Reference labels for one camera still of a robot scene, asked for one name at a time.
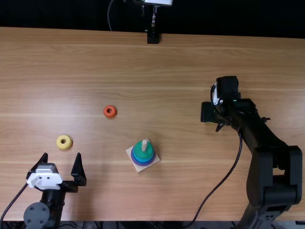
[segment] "yellow ring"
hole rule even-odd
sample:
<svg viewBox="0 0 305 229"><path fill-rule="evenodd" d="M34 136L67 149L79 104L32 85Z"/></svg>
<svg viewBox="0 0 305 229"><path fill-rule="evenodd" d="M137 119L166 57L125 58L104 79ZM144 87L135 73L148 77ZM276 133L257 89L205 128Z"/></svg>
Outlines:
<svg viewBox="0 0 305 229"><path fill-rule="evenodd" d="M67 135L61 135L57 138L56 145L58 149L69 149L72 145L72 139Z"/></svg>

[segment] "purple ring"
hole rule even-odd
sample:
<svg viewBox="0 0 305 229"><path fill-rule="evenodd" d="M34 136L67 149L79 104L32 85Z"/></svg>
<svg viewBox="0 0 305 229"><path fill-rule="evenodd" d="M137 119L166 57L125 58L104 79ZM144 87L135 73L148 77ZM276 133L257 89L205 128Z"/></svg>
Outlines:
<svg viewBox="0 0 305 229"><path fill-rule="evenodd" d="M136 163L137 165L139 165L139 166L148 166L148 165L150 165L150 164L153 162L153 160L154 160L154 158L155 158L155 156L156 156L155 152L153 152L153 156L152 156L151 159L149 159L149 161L147 161L147 162L140 162L140 161L138 161L138 160L134 157L134 155L133 155L133 149L134 149L134 147L132 148L132 153L131 153L132 161L133 161L134 163Z"/></svg>

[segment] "wood grain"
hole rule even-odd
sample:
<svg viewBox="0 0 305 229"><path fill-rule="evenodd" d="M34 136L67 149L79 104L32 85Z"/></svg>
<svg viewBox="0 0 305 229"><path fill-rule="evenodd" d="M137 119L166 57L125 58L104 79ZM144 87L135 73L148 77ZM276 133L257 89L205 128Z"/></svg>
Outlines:
<svg viewBox="0 0 305 229"><path fill-rule="evenodd" d="M200 123L215 79L237 75L268 126L305 149L305 40L0 28L0 214L49 153L65 179L82 153L88 185L67 194L62 220L191 220L238 149L233 129ZM103 108L114 105L113 120ZM70 150L55 141L70 135ZM137 173L125 150L148 138L161 161ZM239 220L248 204L244 147L199 220ZM22 220L26 189L6 216ZM280 219L303 220L305 202Z"/></svg>

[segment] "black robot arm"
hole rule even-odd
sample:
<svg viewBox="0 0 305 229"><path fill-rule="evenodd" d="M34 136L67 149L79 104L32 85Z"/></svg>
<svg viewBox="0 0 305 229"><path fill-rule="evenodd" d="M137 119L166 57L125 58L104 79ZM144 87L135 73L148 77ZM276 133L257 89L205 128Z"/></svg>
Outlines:
<svg viewBox="0 0 305 229"><path fill-rule="evenodd" d="M48 163L44 153L38 163L28 172L30 187L42 191L40 202L27 207L23 219L27 229L57 229L67 192L78 192L78 186L86 186L87 179L78 153L71 171L74 180L62 181L54 163Z"/></svg>
<svg viewBox="0 0 305 229"><path fill-rule="evenodd" d="M236 76L218 78L211 102L202 104L202 122L230 125L241 133L252 153L247 180L249 205L237 229L269 228L276 217L302 197L302 151L277 138L251 99L241 99ZM274 175L273 168L284 170Z"/></svg>

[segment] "black cable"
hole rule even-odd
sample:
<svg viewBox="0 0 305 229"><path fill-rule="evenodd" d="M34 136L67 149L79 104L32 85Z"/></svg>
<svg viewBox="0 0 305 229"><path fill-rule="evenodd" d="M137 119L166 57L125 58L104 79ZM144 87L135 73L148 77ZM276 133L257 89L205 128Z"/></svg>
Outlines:
<svg viewBox="0 0 305 229"><path fill-rule="evenodd" d="M108 5L108 9L107 9L107 22L108 22L108 26L109 26L109 30L112 31L111 25L110 25L110 9L111 6L113 4L114 0L110 0L109 5Z"/></svg>
<svg viewBox="0 0 305 229"><path fill-rule="evenodd" d="M72 227L72 228L77 228L77 224L76 224L75 222L69 221L69 223L73 223L74 225L71 225L71 224L66 223L66 224L60 225L59 228L61 228L61 227L63 227L63 226L70 226L70 227Z"/></svg>
<svg viewBox="0 0 305 229"><path fill-rule="evenodd" d="M227 173L227 175L225 175L225 177L218 183L218 185L216 185L213 190L206 196L206 198L202 201L200 207L198 208L197 210L197 213L194 217L194 219L188 224L188 225L185 225L185 226L182 226L182 228L188 228L189 226L191 226L197 219L198 215L199 215L199 212L201 210L201 208L203 207L203 205L205 204L205 202L208 200L208 198L219 188L220 185L223 184L223 182L230 176L230 174L233 172L233 170L235 169L236 165L237 165L237 162L239 160L239 157L240 157L240 154L242 152L242 148L243 148L243 138L242 138L242 134L241 133L238 133L239 135L239 149L238 149L238 153L237 153L237 157L236 157L236 160L233 164L233 166L231 167L231 169L229 170L229 172Z"/></svg>
<svg viewBox="0 0 305 229"><path fill-rule="evenodd" d="M96 221L94 223L95 223L97 228L100 228L100 229L103 228L103 223L104 223L103 221L100 221L100 225Z"/></svg>
<svg viewBox="0 0 305 229"><path fill-rule="evenodd" d="M17 195L14 197L14 199L11 201L11 203L7 206L7 208L4 210L1 219L0 219L0 229L3 229L3 220L6 215L6 213L9 211L11 206L15 203L15 201L18 199L18 197L21 195L21 193L25 190L25 188L28 186L27 183L22 187L22 189L17 193Z"/></svg>

